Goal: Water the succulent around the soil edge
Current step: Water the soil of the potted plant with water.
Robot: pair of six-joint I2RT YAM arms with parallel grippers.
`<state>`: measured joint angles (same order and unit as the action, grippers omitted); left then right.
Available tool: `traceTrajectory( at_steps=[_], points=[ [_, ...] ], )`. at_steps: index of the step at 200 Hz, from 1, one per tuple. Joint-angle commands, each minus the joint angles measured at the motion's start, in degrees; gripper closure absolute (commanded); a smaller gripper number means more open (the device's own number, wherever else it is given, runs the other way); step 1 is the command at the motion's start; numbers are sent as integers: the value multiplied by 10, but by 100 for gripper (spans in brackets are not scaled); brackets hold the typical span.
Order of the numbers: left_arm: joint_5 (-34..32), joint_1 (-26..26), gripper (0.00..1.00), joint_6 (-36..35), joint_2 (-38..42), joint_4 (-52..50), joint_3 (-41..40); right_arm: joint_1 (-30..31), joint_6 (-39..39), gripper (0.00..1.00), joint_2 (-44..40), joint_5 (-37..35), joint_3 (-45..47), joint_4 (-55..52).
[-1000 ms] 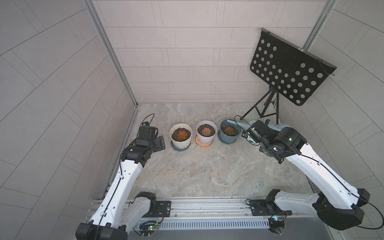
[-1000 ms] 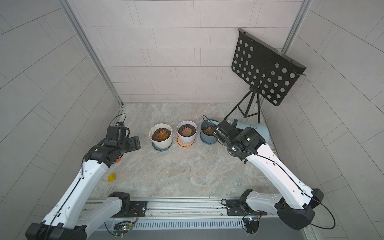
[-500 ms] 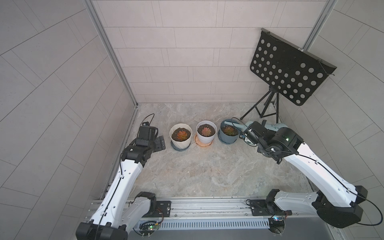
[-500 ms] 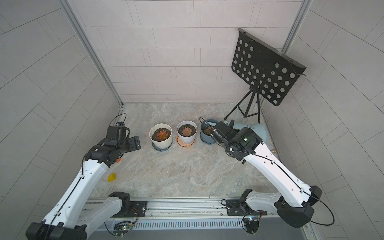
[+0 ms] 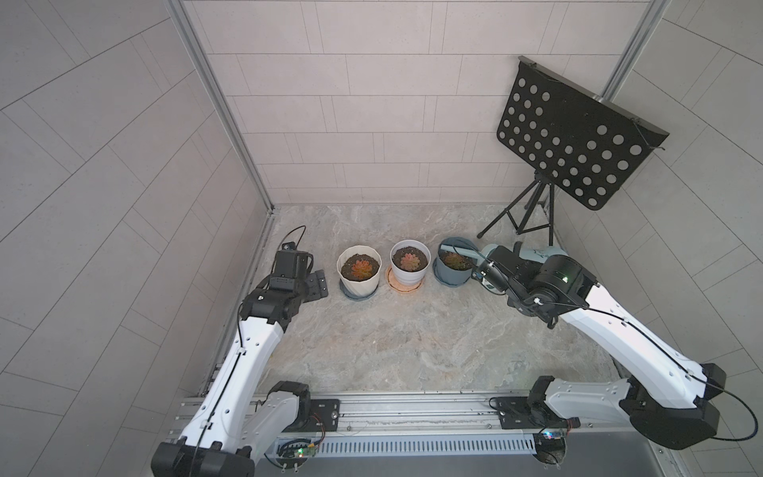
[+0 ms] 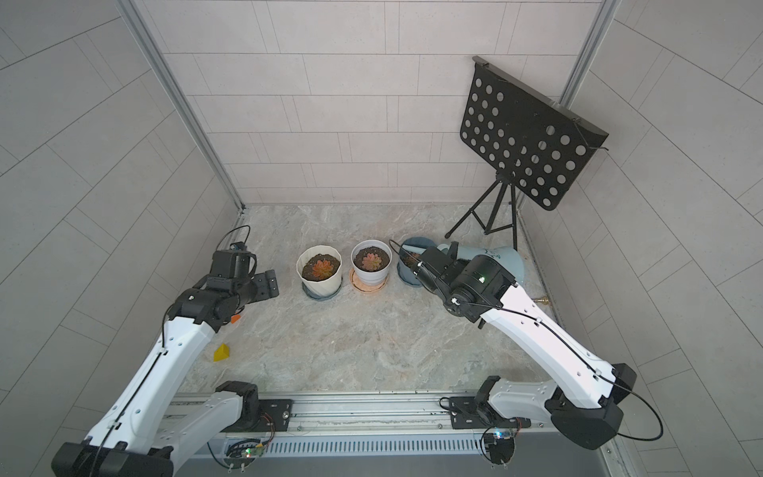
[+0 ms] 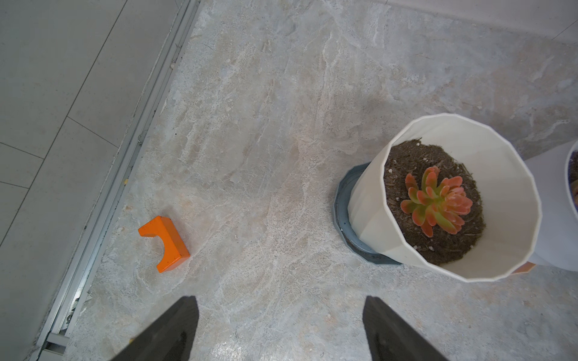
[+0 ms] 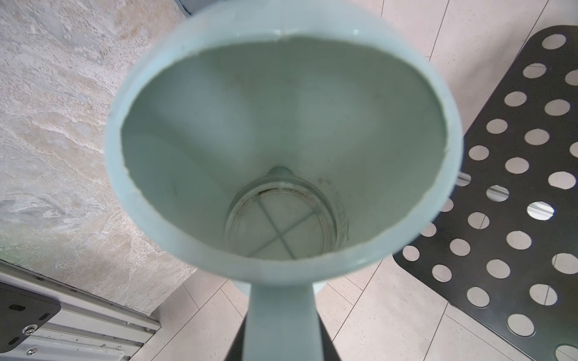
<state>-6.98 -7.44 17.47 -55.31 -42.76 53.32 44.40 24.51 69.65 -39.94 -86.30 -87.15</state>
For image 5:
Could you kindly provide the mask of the light blue watering can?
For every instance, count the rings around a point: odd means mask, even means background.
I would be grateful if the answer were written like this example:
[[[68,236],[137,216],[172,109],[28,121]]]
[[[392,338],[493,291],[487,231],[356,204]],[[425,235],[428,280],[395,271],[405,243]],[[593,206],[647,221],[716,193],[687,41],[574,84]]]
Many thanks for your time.
[[[559,248],[558,246],[547,246],[546,248],[540,248],[535,250],[534,248],[524,248],[522,242],[516,242],[518,248],[510,250],[512,254],[516,254],[523,260],[530,260],[531,262],[539,262],[543,264],[551,256],[568,256],[568,253]],[[459,256],[464,256],[467,260],[472,262],[473,266],[477,268],[499,247],[498,244],[487,244],[482,250],[478,250],[476,246],[473,246],[471,242],[457,242],[457,244],[442,244],[439,247],[441,252],[453,252]]]

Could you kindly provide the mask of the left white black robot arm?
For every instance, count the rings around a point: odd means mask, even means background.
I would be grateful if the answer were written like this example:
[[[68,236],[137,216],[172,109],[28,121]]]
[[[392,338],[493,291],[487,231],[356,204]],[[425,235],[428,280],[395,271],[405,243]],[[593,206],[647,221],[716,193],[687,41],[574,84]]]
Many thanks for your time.
[[[252,476],[286,429],[311,419],[306,384],[280,382],[250,410],[266,364],[305,302],[327,297],[325,275],[294,242],[275,254],[272,271],[240,304],[236,335],[205,400],[176,441],[163,442],[155,476]]]

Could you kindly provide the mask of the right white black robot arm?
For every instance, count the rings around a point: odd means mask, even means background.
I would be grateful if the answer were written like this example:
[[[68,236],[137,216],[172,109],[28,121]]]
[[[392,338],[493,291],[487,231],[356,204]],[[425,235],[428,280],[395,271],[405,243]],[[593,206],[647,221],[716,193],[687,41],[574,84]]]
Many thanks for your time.
[[[602,347],[629,377],[574,383],[552,376],[536,380],[527,399],[539,427],[566,419],[628,423],[647,439],[682,450],[717,435],[725,371],[701,365],[668,345],[627,312],[579,262],[566,254],[536,262],[518,246],[475,254],[473,276],[503,294],[510,307],[554,328],[562,321]]]

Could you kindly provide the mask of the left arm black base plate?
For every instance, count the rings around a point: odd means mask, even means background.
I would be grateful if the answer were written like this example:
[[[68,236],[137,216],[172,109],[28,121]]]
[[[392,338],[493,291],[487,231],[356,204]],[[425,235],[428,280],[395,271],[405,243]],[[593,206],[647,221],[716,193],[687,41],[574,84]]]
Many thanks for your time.
[[[310,409],[300,403],[297,419],[286,427],[286,433],[334,432],[338,429],[341,401],[339,399],[312,399]]]

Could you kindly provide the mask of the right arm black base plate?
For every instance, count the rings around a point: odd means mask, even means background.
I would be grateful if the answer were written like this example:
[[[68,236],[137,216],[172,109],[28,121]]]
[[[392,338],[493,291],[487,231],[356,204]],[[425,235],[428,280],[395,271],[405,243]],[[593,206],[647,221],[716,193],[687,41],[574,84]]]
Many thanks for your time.
[[[488,406],[499,418],[502,429],[578,429],[580,419],[563,419],[542,401],[528,397],[491,397]]]

